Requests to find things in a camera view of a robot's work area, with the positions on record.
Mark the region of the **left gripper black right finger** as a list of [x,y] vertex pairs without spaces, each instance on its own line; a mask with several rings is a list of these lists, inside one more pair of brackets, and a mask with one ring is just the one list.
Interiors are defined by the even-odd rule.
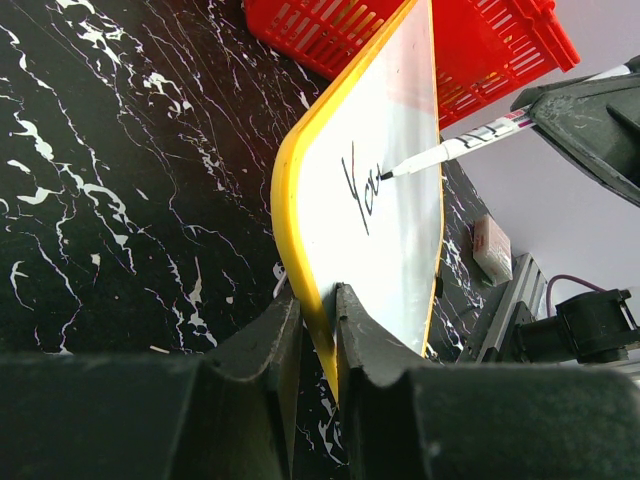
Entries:
[[635,479],[639,390],[611,368],[432,363],[336,289],[353,479]]

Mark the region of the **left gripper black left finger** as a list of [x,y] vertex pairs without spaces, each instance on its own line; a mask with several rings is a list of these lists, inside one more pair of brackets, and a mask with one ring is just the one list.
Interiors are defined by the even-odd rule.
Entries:
[[7,354],[5,479],[288,479],[302,339],[299,300],[205,353]]

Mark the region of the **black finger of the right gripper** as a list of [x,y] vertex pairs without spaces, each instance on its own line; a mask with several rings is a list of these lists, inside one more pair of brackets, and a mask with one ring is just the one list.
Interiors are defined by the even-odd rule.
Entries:
[[510,109],[528,107],[533,130],[579,171],[639,205],[639,58],[620,74],[579,77],[520,92]]

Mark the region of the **white marker black cap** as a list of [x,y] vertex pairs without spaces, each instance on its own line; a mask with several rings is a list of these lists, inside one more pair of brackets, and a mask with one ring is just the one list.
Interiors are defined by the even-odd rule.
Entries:
[[[584,83],[596,80],[607,79],[617,76],[626,76],[639,72],[639,57],[633,57],[626,63],[619,65],[610,70],[599,74],[584,77],[580,79],[570,80],[568,82],[557,82],[554,84],[544,85],[538,88],[537,92],[530,91],[533,98],[542,95],[548,91],[553,91],[564,86],[573,85],[575,83]],[[413,155],[399,165],[393,167],[389,171],[382,173],[379,178],[388,180],[400,176],[413,174],[415,172],[430,168],[432,166],[457,159],[472,151],[479,150],[490,144],[508,138],[522,130],[531,128],[535,125],[529,110],[531,104],[525,105],[520,109],[516,109],[494,121],[481,125],[471,131],[458,135],[454,138],[445,140],[435,147],[425,150],[421,153]]]

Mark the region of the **white board yellow frame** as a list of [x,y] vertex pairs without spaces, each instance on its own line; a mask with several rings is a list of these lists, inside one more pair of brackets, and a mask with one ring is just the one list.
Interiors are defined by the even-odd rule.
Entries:
[[439,140],[425,64],[391,33],[356,56],[282,142],[271,182],[277,250],[331,388],[336,288],[413,352],[428,343],[444,234],[441,170],[379,176]]

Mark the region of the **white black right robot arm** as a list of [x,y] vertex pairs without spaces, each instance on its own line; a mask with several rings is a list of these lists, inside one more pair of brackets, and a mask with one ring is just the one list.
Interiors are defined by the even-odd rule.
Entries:
[[[534,131],[574,167],[632,205],[639,203],[639,59],[600,79],[579,77],[522,91]],[[639,340],[639,294],[592,286],[535,320],[518,302],[504,339],[483,362],[609,363]]]

